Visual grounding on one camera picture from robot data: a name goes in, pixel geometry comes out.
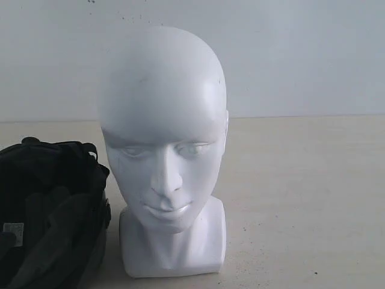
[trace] helmet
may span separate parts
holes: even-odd
[[[0,151],[0,288],[70,289],[89,280],[111,220],[108,175],[91,143],[27,137]]]

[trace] beige table surface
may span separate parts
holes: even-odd
[[[96,122],[0,124],[0,147],[34,135],[97,145]],[[127,277],[125,206],[113,177],[105,262],[90,288],[385,288],[385,116],[233,119],[215,190],[226,209],[220,274]]]

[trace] mannequin lips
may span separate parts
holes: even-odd
[[[163,220],[174,220],[183,215],[183,213],[190,207],[191,203],[179,208],[177,210],[162,210],[160,208],[152,208],[150,206],[145,205],[144,207],[150,211],[150,213],[158,218]]]

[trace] white mannequin head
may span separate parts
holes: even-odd
[[[228,126],[221,64],[177,28],[133,33],[99,99],[109,165],[146,228],[189,228],[212,194]]]

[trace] label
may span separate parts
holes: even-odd
[[[13,233],[16,236],[15,247],[23,246],[24,223],[4,223],[2,231],[4,233]]]

